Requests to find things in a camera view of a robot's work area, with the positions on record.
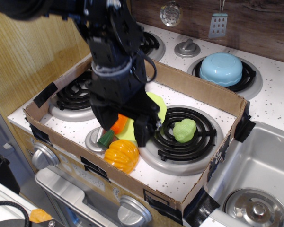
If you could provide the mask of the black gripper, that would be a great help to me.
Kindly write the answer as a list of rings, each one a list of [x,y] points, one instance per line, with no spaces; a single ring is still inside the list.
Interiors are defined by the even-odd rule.
[[[130,58],[119,67],[108,68],[92,62],[89,82],[92,111],[101,127],[109,130],[121,113],[134,120],[138,147],[145,147],[161,127],[159,106],[145,92],[148,82],[142,57]]]

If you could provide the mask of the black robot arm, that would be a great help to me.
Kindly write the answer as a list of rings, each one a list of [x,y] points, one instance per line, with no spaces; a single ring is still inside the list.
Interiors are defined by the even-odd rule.
[[[139,147],[161,126],[159,106],[145,91],[149,82],[141,50],[143,27],[124,0],[0,0],[0,12],[29,21],[50,14],[71,18],[90,48],[92,74],[87,83],[92,111],[110,129],[120,114],[133,119]]]

